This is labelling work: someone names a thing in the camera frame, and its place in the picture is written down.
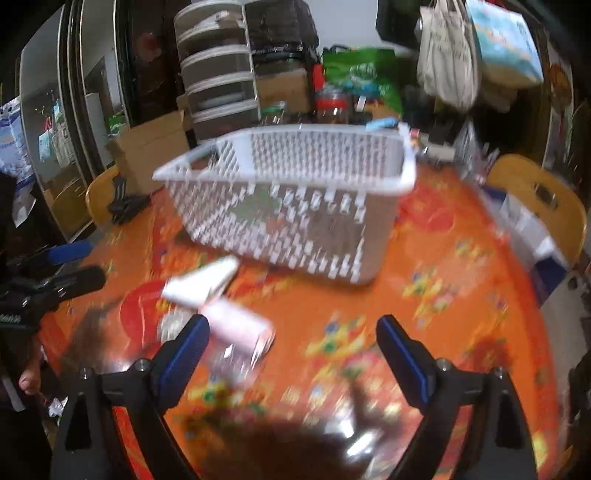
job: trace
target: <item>chair backrest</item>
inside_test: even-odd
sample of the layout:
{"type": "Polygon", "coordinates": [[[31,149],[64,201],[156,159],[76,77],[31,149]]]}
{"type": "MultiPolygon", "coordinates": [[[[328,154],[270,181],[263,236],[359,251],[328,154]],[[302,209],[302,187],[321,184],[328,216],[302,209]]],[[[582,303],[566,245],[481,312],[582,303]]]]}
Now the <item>chair backrest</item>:
{"type": "Polygon", "coordinates": [[[86,190],[86,209],[97,226],[111,221],[111,213],[107,207],[115,197],[113,178],[117,175],[119,168],[114,165],[95,178],[86,190]]]}
{"type": "Polygon", "coordinates": [[[581,254],[587,230],[585,209],[575,193],[549,171],[521,155],[503,155],[486,184],[517,197],[544,224],[570,265],[581,254]]]}

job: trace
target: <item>hanging bag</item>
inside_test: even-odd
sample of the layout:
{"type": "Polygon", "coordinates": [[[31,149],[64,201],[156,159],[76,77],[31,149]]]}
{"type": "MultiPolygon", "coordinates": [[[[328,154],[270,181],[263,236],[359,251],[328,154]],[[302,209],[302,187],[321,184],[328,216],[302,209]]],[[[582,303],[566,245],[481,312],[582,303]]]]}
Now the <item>hanging bag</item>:
{"type": "Polygon", "coordinates": [[[417,80],[428,95],[461,112],[474,104],[480,88],[479,51],[471,20],[460,0],[421,7],[423,34],[417,80]]]}

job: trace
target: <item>glass door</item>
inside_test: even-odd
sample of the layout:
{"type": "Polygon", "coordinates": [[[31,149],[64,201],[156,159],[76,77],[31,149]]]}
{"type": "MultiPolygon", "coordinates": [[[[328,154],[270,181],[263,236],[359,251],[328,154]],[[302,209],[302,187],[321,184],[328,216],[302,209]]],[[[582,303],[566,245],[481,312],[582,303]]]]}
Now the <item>glass door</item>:
{"type": "Polygon", "coordinates": [[[77,152],[61,95],[58,44],[66,24],[61,7],[31,37],[21,54],[22,125],[35,175],[67,241],[90,225],[85,194],[92,174],[77,152]]]}

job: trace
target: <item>blue gripper pad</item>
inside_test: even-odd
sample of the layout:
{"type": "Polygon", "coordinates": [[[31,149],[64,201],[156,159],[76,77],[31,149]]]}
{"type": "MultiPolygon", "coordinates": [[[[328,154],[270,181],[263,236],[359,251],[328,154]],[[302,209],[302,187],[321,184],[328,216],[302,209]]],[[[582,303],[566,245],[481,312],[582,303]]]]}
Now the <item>blue gripper pad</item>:
{"type": "Polygon", "coordinates": [[[404,398],[424,413],[435,391],[435,360],[421,342],[409,338],[392,315],[378,320],[376,338],[404,398]]]}
{"type": "Polygon", "coordinates": [[[61,265],[62,263],[88,257],[90,252],[92,252],[92,244],[88,240],[72,242],[71,244],[50,248],[47,252],[47,261],[51,265],[61,265]]]}
{"type": "Polygon", "coordinates": [[[166,342],[154,357],[152,394],[160,413],[178,404],[209,341],[209,323],[193,315],[178,336],[166,342]]]}

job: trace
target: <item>shopping bag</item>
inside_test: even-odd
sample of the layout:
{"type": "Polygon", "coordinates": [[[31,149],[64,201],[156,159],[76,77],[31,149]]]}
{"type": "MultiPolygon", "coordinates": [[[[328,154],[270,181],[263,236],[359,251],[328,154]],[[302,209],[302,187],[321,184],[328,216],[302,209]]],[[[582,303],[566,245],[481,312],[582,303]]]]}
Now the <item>shopping bag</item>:
{"type": "Polygon", "coordinates": [[[497,85],[527,88],[544,81],[540,57],[523,16],[467,0],[482,53],[482,75],[497,85]]]}
{"type": "Polygon", "coordinates": [[[474,104],[480,88],[479,53],[473,25],[461,0],[438,0],[421,7],[423,33],[417,80],[428,95],[461,112],[474,104]]]}
{"type": "Polygon", "coordinates": [[[393,50],[360,48],[322,55],[326,80],[359,94],[380,96],[384,104],[402,114],[402,102],[396,87],[398,62],[393,50]]]}

